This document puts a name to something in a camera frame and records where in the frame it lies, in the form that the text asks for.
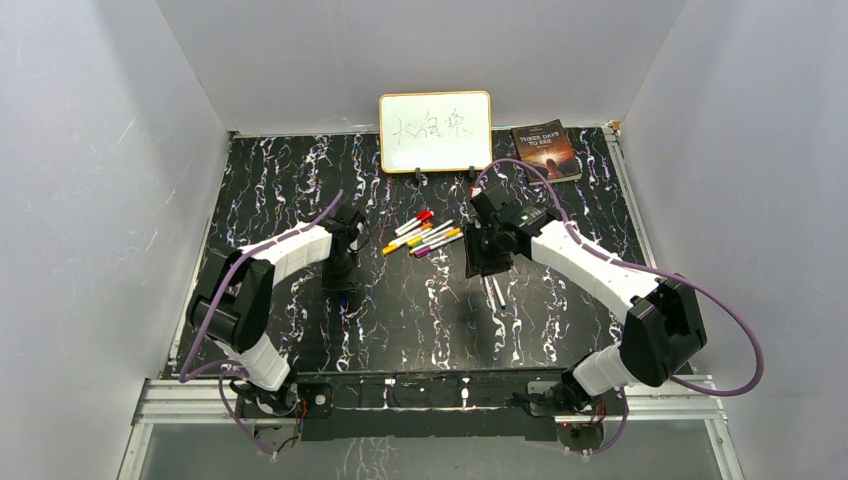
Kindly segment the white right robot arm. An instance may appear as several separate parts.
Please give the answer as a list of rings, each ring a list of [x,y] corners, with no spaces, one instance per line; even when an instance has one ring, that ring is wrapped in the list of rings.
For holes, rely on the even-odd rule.
[[[502,187],[473,189],[470,204],[477,219],[463,228],[467,277],[506,272],[522,255],[565,276],[623,326],[619,341],[585,355],[546,390],[515,394],[528,413],[590,413],[609,390],[661,386],[706,346],[693,288],[616,265],[555,208],[523,206]]]

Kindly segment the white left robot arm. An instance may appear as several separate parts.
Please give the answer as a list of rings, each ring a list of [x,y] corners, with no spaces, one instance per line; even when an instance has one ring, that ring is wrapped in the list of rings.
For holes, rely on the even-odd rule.
[[[211,250],[190,297],[186,322],[199,338],[211,339],[241,364],[246,381],[231,386],[240,398],[275,416],[287,416],[297,407],[292,368],[266,332],[273,289],[318,264],[327,294],[345,297],[356,291],[357,253],[368,241],[366,225],[361,210],[341,206],[264,244]]]

